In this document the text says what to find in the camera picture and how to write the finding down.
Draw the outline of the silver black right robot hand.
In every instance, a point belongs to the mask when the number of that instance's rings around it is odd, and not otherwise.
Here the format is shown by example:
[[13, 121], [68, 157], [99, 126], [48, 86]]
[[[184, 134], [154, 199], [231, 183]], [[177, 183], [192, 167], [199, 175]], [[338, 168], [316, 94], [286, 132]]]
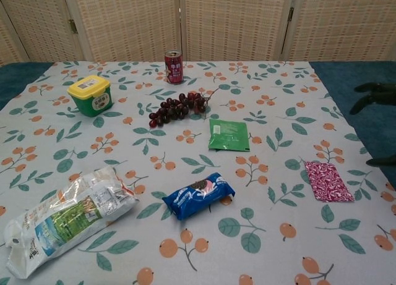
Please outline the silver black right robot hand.
[[[395, 106], [395, 84], [368, 82], [354, 88], [355, 92], [368, 92], [366, 96], [360, 98], [350, 109], [350, 114], [358, 114], [362, 109], [370, 104]], [[372, 158], [366, 162], [372, 167], [395, 166], [395, 155], [383, 158]]]

